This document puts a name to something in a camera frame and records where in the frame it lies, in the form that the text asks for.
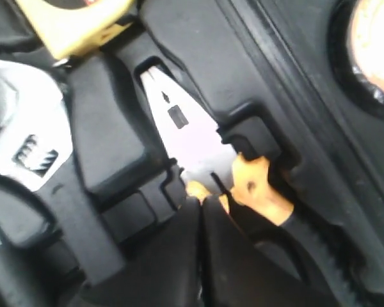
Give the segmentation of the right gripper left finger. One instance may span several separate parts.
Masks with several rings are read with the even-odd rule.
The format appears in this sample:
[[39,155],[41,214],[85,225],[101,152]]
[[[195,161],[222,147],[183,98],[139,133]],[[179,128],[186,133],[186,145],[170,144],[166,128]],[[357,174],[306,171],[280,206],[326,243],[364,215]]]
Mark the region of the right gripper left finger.
[[80,291],[91,306],[196,306],[200,202],[187,198],[123,272]]

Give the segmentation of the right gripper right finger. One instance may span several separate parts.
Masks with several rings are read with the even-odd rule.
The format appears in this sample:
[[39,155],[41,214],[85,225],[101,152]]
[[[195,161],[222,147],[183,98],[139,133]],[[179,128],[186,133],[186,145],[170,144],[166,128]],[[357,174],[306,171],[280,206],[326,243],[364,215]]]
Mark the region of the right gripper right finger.
[[338,305],[261,255],[216,197],[207,197],[201,211],[206,306]]

